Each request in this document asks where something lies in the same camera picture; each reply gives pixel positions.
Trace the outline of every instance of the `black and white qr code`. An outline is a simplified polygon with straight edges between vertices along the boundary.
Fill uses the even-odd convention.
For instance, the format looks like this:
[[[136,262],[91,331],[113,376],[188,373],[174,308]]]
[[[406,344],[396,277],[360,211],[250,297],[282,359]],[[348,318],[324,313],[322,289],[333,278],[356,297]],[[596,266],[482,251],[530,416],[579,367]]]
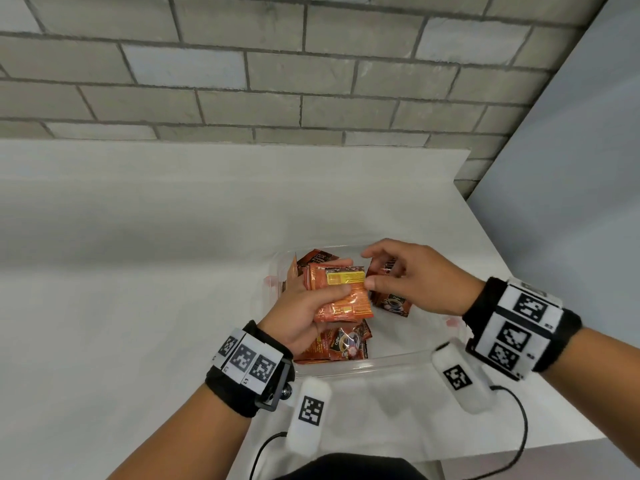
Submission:
[[[227,354],[234,349],[237,342],[238,339],[236,339],[235,337],[229,337],[228,339],[226,339],[225,343],[222,344],[222,347],[220,347],[218,353],[222,355],[222,357],[226,357]]]
[[[465,371],[462,370],[462,367],[459,365],[454,365],[452,368],[444,371],[443,374],[455,390],[460,390],[462,387],[473,384],[469,376],[466,375]]]
[[[542,291],[542,290],[539,290],[539,289],[538,289],[538,288],[536,288],[535,286],[528,285],[528,284],[526,284],[525,282],[521,282],[521,283],[522,283],[522,287],[523,287],[525,290],[533,291],[533,293],[535,293],[535,294],[539,294],[540,296],[543,296],[544,298],[546,298],[546,297],[547,297],[547,293],[546,293],[546,292],[544,292],[544,291]]]
[[[500,340],[503,344],[508,345],[512,349],[516,349],[518,352],[522,352],[527,342],[531,338],[531,333],[517,325],[510,322],[505,322],[500,329],[500,333],[496,339]]]
[[[534,322],[539,322],[547,311],[548,305],[537,298],[524,293],[520,293],[520,297],[516,301],[513,311],[524,315]]]
[[[516,365],[519,357],[520,356],[518,354],[511,352],[504,346],[500,345],[498,342],[493,344],[493,347],[491,347],[491,352],[489,352],[489,359],[491,359],[498,365],[503,366],[508,371],[513,370],[513,367]]]
[[[322,416],[322,409],[324,408],[324,401],[314,399],[313,397],[305,396],[302,401],[302,408],[298,419],[300,421],[318,426],[320,424],[320,417]]]
[[[249,371],[249,375],[267,384],[275,368],[276,363],[274,361],[267,359],[264,355],[258,355],[258,359]]]
[[[240,344],[237,348],[236,353],[229,360],[229,362],[235,365],[238,369],[245,372],[251,364],[251,361],[255,357],[255,352],[252,351],[249,347],[244,344]]]

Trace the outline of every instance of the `plastic container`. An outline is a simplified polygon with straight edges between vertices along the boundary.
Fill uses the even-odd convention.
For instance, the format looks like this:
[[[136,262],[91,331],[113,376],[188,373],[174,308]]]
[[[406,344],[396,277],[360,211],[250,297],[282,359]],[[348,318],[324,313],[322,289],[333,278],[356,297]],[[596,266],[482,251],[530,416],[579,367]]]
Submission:
[[[269,276],[264,280],[262,296],[265,310],[276,302],[294,257],[300,258],[314,247],[340,258],[351,258],[355,266],[364,266],[365,269],[371,261],[360,256],[367,245],[313,246],[277,253],[269,263]],[[374,317],[367,320],[373,334],[367,341],[368,359],[296,364],[296,376],[326,378],[414,367],[430,363],[431,352],[448,339],[457,337],[462,342],[468,339],[467,327],[459,317],[427,313],[415,305],[411,307],[408,317],[376,307],[373,313]]]

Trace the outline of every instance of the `white table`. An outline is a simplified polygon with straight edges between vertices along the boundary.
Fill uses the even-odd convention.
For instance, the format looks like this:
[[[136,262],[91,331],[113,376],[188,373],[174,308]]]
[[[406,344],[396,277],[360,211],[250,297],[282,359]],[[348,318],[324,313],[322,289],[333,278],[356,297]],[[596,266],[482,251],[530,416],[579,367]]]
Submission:
[[[451,183],[467,153],[1,142],[3,478],[107,476],[201,384],[227,332],[261,318],[276,250],[391,236],[507,277]],[[539,377],[511,386],[529,446],[602,437]],[[508,396],[468,415],[428,364],[333,387],[324,451],[423,461],[520,441]],[[289,414],[258,415],[230,478]],[[262,478],[302,462],[269,451]]]

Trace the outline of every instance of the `forearm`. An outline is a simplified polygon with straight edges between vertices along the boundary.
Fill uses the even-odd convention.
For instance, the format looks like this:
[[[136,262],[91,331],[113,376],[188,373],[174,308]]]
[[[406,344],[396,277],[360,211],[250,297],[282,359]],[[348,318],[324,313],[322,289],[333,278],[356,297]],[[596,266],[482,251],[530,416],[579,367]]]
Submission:
[[[250,423],[200,386],[109,480],[223,480]]]
[[[542,375],[640,467],[640,349],[585,328]]]

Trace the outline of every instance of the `white tracking device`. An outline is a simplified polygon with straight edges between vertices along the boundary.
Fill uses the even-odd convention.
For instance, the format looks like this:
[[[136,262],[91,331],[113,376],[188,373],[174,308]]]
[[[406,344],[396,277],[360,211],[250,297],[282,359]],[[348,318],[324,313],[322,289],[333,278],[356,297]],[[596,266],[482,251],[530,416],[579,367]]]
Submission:
[[[495,393],[490,389],[493,383],[480,361],[465,352],[459,339],[436,348],[431,363],[464,411],[478,414],[493,407]]]
[[[329,384],[315,378],[302,382],[287,432],[286,448],[289,451],[307,458],[315,455],[330,401]]]

